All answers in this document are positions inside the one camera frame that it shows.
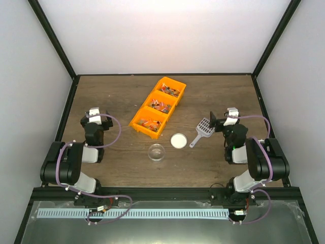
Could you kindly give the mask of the white slotted scoop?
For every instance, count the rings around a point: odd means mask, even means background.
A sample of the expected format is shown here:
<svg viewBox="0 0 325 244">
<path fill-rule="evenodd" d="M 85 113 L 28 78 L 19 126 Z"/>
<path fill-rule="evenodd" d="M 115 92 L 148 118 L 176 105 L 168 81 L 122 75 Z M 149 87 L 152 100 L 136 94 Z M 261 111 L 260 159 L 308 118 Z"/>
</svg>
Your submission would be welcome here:
<svg viewBox="0 0 325 244">
<path fill-rule="evenodd" d="M 198 134 L 190 143 L 190 148 L 193 148 L 202 137 L 209 138 L 214 133 L 214 127 L 210 127 L 209 124 L 210 120 L 205 117 L 199 122 L 199 124 L 196 126 L 196 131 Z"/>
</svg>

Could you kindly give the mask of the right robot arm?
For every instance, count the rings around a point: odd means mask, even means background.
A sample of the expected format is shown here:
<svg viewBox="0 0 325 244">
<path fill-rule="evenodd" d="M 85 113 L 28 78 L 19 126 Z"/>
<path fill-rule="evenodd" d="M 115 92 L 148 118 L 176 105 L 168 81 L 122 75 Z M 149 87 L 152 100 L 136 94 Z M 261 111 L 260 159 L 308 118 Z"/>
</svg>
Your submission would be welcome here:
<svg viewBox="0 0 325 244">
<path fill-rule="evenodd" d="M 266 138 L 248 137 L 248 128 L 240 123 L 245 118 L 262 118 L 267 125 Z M 217 119 L 210 112 L 209 128 L 223 134 L 224 157 L 228 163 L 248 166 L 246 171 L 227 183 L 225 197 L 228 203 L 236 205 L 255 189 L 289 176 L 288 160 L 278 140 L 270 137 L 271 125 L 264 116 L 240 116 L 236 108 L 229 108 L 224 118 Z"/>
</svg>

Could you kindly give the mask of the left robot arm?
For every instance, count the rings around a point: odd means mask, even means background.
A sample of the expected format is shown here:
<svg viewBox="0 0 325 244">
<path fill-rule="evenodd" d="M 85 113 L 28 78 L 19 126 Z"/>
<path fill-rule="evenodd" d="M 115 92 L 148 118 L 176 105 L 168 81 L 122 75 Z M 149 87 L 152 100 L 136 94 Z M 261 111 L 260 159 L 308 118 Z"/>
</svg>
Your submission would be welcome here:
<svg viewBox="0 0 325 244">
<path fill-rule="evenodd" d="M 98 107 L 91 108 L 81 118 L 80 124 L 85 132 L 84 142 L 70 143 L 63 151 L 60 165 L 57 159 L 64 142 L 54 141 L 40 169 L 40 179 L 45 184 L 57 184 L 56 170 L 59 182 L 66 188 L 72 187 L 86 193 L 86 200 L 92 205 L 99 205 L 104 199 L 101 183 L 98 179 L 87 176 L 81 171 L 82 163 L 100 163 L 104 157 L 104 131 L 113 126 L 110 117 L 101 117 Z"/>
</svg>

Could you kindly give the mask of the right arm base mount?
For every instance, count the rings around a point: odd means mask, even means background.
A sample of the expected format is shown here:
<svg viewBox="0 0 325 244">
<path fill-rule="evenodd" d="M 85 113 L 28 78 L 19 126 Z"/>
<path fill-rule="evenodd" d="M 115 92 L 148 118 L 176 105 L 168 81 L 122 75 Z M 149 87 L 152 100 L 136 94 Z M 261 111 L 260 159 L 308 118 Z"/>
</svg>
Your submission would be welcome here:
<svg viewBox="0 0 325 244">
<path fill-rule="evenodd" d="M 209 188 L 209 196 L 212 201 L 231 206 L 245 205 L 247 208 L 250 204 L 249 194 L 235 191 L 234 184 L 231 182 L 225 186 L 221 183 L 212 184 Z"/>
</svg>

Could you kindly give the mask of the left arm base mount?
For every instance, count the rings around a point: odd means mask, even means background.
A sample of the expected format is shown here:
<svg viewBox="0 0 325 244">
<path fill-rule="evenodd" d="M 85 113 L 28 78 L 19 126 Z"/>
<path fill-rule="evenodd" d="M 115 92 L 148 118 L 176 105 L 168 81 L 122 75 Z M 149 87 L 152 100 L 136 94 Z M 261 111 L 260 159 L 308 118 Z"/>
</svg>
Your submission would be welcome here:
<svg viewBox="0 0 325 244">
<path fill-rule="evenodd" d="M 119 195 L 119 188 L 110 188 L 103 187 L 94 192 L 94 195 L 99 196 L 108 196 L 108 195 Z M 101 205 L 110 205 L 111 201 L 109 198 L 98 198 L 98 197 L 90 197 L 85 194 L 79 195 L 78 199 L 74 200 L 75 206 L 87 206 L 87 207 L 97 207 Z"/>
</svg>

